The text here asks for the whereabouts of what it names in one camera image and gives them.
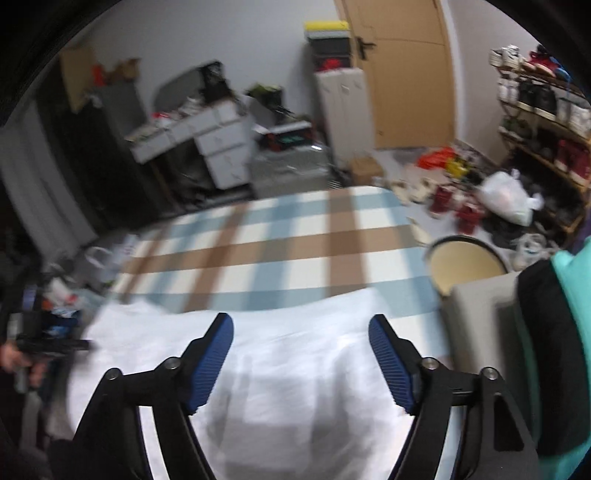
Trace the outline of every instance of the white wardrobe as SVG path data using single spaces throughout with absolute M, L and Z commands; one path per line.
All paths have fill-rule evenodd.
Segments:
M 330 146 L 337 166 L 371 155 L 375 148 L 371 100 L 361 69 L 339 69 L 315 74 Z

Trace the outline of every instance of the desk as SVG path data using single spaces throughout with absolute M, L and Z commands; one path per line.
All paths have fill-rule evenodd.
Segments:
M 216 187 L 226 190 L 248 183 L 246 165 L 255 149 L 252 125 L 252 118 L 241 114 L 236 102 L 223 100 L 156 130 L 137 141 L 131 152 L 137 163 L 145 164 L 192 138 Z

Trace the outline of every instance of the metal bolt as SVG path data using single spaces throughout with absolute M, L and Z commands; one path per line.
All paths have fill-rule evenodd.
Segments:
M 172 356 L 170 358 L 167 358 L 164 361 L 164 368 L 167 370 L 174 370 L 180 366 L 181 366 L 181 359 L 176 356 Z
M 114 380 L 115 378 L 118 378 L 120 376 L 121 376 L 121 371 L 118 368 L 109 368 L 105 372 L 105 378 L 107 380 Z
M 499 372 L 492 367 L 483 368 L 482 375 L 488 378 L 488 380 L 496 380 L 497 378 L 499 378 Z
M 421 365 L 427 370 L 436 370 L 439 367 L 439 362 L 432 356 L 426 356 L 421 361 Z

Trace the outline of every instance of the drawer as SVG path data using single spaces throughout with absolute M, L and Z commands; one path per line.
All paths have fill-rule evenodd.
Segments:
M 207 108 L 197 115 L 190 116 L 185 121 L 188 123 L 193 135 L 200 135 L 219 126 L 215 109 L 213 108 Z
M 241 122 L 218 128 L 195 138 L 201 155 L 211 155 L 222 150 L 248 143 L 245 126 Z
M 150 149 L 152 149 L 152 155 L 154 157 L 158 157 L 158 155 L 161 153 L 164 153 L 174 147 L 174 144 L 166 132 L 161 132 L 153 137 L 150 137 L 145 143 Z
M 176 144 L 186 142 L 193 137 L 193 131 L 191 130 L 191 125 L 189 124 L 188 119 L 181 120 L 174 124 L 168 133 Z
M 140 164 L 144 164 L 155 157 L 152 149 L 146 142 L 139 142 L 131 147 L 131 154 L 134 156 L 134 160 Z
M 168 133 L 160 132 L 159 134 L 131 147 L 131 153 L 137 163 L 146 163 L 173 147 L 173 140 L 168 136 Z
M 216 106 L 216 115 L 217 121 L 221 125 L 231 124 L 232 122 L 240 120 L 238 105 L 231 100 L 226 100 L 218 104 L 218 106 Z
M 224 190 L 248 183 L 249 175 L 246 165 L 251 154 L 250 145 L 243 145 L 206 157 L 205 160 L 216 187 Z

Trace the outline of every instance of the white blanket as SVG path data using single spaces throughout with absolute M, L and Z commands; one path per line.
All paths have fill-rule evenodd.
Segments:
M 368 324 L 388 308 L 374 289 L 262 312 L 228 312 L 235 337 L 209 402 L 191 423 L 219 480 L 385 480 L 413 418 L 398 407 L 369 345 Z M 147 303 L 108 304 L 86 337 L 98 347 L 72 372 L 78 425 L 112 367 L 124 374 L 180 356 L 217 312 L 166 314 Z M 421 350 L 424 339 L 409 338 Z M 459 422 L 450 423 L 438 478 L 447 479 Z M 167 479 L 154 419 L 141 408 L 154 479 Z

